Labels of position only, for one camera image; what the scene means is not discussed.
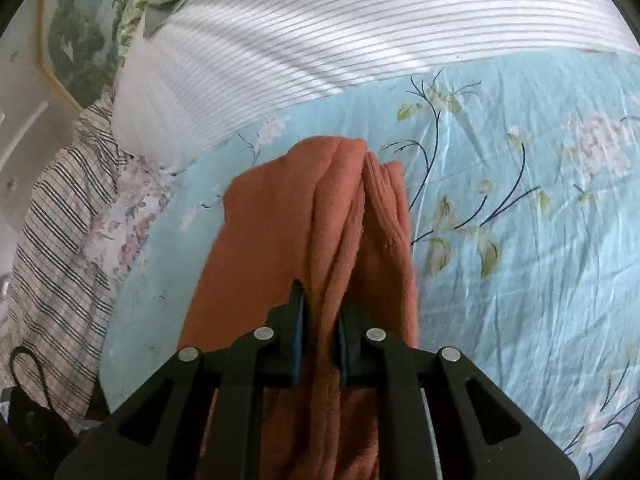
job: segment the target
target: bag handle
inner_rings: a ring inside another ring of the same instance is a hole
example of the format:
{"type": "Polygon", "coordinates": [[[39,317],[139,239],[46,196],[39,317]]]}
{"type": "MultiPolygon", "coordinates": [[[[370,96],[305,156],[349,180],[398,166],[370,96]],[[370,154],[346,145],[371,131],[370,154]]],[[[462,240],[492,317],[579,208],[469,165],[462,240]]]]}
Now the bag handle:
{"type": "Polygon", "coordinates": [[[24,390],[20,381],[18,381],[18,377],[15,375],[15,358],[20,354],[28,355],[33,362],[36,363],[36,368],[38,369],[38,374],[40,375],[40,384],[42,386],[42,390],[44,391],[44,396],[47,399],[47,405],[49,409],[55,413],[56,410],[53,409],[53,403],[51,402],[51,397],[49,396],[49,388],[47,387],[47,381],[44,378],[44,370],[42,370],[42,365],[40,364],[40,360],[36,357],[33,351],[29,350],[26,346],[17,346],[9,355],[9,370],[11,370],[11,377],[14,379],[14,383],[24,390]]]}

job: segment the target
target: fabric fold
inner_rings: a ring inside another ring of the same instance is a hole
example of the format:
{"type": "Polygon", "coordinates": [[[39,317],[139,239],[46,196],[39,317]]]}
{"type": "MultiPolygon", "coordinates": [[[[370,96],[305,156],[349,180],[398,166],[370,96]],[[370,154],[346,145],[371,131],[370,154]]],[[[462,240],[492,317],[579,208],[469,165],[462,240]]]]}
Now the fabric fold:
{"type": "Polygon", "coordinates": [[[401,164],[379,164],[361,139],[311,137],[238,176],[224,204],[180,346],[228,346],[302,280],[308,351],[300,386],[266,393],[262,478],[377,478],[375,396],[340,391],[333,337],[347,297],[386,331],[417,342],[401,164]]]}

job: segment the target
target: bed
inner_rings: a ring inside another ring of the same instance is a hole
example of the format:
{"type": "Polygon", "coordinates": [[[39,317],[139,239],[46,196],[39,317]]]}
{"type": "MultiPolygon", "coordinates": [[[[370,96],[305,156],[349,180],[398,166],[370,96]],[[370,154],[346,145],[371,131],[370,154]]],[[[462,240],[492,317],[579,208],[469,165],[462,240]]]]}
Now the bed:
{"type": "Polygon", "coordinates": [[[633,29],[610,0],[440,0],[452,27],[426,12],[438,0],[400,0],[395,14],[374,12],[386,0],[353,0],[360,14],[321,0],[334,28],[305,43],[312,7],[279,0],[290,14],[249,22],[268,0],[233,1],[186,0],[149,38],[141,25],[120,77],[120,148],[178,175],[114,300],[110,407],[175,351],[233,177],[308,136],[362,137],[404,162],[420,347],[460,348],[582,478],[603,478],[620,437],[640,434],[633,29]],[[379,43],[367,20],[388,24],[379,43]],[[282,58],[265,43],[274,30],[282,58]]]}

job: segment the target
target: orange fabric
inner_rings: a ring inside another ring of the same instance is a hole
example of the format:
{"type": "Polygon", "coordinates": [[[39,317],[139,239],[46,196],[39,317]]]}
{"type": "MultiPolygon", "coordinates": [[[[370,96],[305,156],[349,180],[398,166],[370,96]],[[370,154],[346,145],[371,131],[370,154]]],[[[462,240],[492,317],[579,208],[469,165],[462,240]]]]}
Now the orange fabric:
{"type": "Polygon", "coordinates": [[[347,294],[378,326],[417,343],[401,164],[380,165],[363,140],[312,137],[238,176],[224,204],[180,346],[230,345],[300,279],[308,352],[300,386],[265,396],[261,478],[377,478],[375,393],[340,392],[333,337],[347,294]]]}

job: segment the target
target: pink floral fabric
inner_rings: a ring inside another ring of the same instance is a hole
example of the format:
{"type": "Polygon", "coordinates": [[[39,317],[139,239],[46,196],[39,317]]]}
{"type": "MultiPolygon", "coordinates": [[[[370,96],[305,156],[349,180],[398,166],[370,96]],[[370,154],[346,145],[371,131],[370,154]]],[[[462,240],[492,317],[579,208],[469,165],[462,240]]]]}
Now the pink floral fabric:
{"type": "Polygon", "coordinates": [[[174,176],[134,158],[118,180],[117,200],[92,223],[82,251],[119,290],[140,254],[149,229],[171,198],[174,176]]]}

